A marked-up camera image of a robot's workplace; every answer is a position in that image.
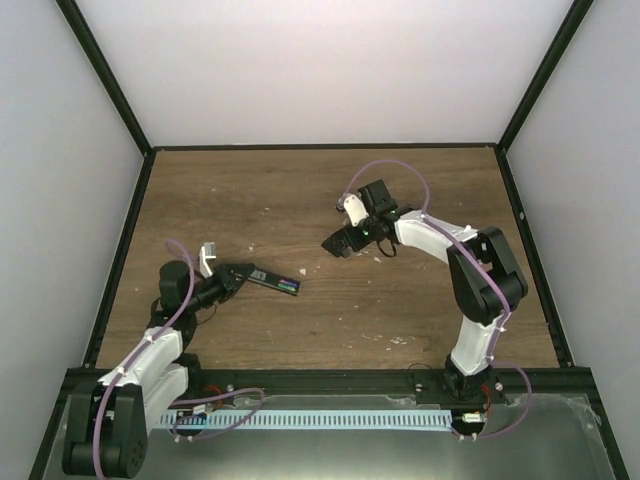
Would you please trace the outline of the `black remote control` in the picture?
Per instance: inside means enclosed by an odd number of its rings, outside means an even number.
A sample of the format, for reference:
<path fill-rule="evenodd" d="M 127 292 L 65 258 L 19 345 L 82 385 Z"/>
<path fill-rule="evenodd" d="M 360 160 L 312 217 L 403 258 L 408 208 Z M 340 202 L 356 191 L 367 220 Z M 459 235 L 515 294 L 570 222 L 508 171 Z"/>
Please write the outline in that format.
<path fill-rule="evenodd" d="M 266 287 L 281 293 L 284 293 L 278 290 L 278 286 L 279 286 L 278 283 L 281 280 L 296 282 L 301 286 L 301 283 L 297 280 L 294 280 L 292 278 L 289 278 L 284 275 L 280 275 L 268 270 L 260 269 L 260 268 L 255 268 L 253 274 L 251 275 L 250 278 L 248 278 L 248 280 L 254 284 L 257 284 L 262 287 Z"/>

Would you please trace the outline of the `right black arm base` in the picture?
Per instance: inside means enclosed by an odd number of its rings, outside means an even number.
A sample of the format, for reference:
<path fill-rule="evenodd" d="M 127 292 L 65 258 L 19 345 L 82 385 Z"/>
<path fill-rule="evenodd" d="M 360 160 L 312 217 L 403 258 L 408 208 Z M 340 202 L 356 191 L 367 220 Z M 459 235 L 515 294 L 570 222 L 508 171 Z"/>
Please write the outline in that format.
<path fill-rule="evenodd" d="M 504 393 L 495 389 L 496 380 L 491 369 L 474 376 L 463 376 L 442 369 L 417 369 L 409 372 L 414 389 L 420 397 L 434 402 L 471 405 L 490 399 L 503 403 Z"/>

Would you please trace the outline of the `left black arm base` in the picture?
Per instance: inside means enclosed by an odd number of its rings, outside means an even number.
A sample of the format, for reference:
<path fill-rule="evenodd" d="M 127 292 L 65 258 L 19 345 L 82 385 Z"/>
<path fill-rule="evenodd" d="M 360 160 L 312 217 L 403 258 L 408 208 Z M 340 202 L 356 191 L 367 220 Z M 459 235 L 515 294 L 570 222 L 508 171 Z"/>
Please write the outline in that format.
<path fill-rule="evenodd" d="M 236 381 L 236 371 L 229 369 L 207 369 L 199 364 L 170 364 L 167 369 L 177 372 L 179 378 L 186 377 L 186 388 L 175 398 L 171 405 L 185 405 L 187 400 L 211 397 L 227 393 L 227 386 Z"/>

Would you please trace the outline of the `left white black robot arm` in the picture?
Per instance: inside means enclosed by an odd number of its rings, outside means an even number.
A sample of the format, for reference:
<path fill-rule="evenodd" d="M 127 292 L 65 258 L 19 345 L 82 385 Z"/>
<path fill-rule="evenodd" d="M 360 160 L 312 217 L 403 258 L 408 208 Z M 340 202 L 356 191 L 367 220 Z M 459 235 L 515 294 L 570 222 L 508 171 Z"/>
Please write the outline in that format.
<path fill-rule="evenodd" d="M 132 479 L 143 465 L 148 436 L 178 400 L 196 402 L 204 379 L 185 349 L 197 314 L 231 299 L 253 273 L 251 263 L 223 264 L 209 276 L 184 260 L 159 270 L 159 297 L 134 349 L 95 382 L 70 395 L 61 466 L 70 476 Z"/>

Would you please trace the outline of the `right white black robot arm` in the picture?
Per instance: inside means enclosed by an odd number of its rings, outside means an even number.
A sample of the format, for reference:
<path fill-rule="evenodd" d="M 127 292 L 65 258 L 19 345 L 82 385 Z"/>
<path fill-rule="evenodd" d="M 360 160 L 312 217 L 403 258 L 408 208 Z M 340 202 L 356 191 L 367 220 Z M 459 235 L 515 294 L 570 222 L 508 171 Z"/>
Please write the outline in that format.
<path fill-rule="evenodd" d="M 445 360 L 443 383 L 458 403 L 472 399 L 489 376 L 494 349 L 511 314 L 528 294 L 528 284 L 504 233 L 496 227 L 457 226 L 411 207 L 400 207 L 377 180 L 345 194 L 336 209 L 348 217 L 321 246 L 346 258 L 374 243 L 388 241 L 386 257 L 401 245 L 445 263 L 462 323 Z"/>

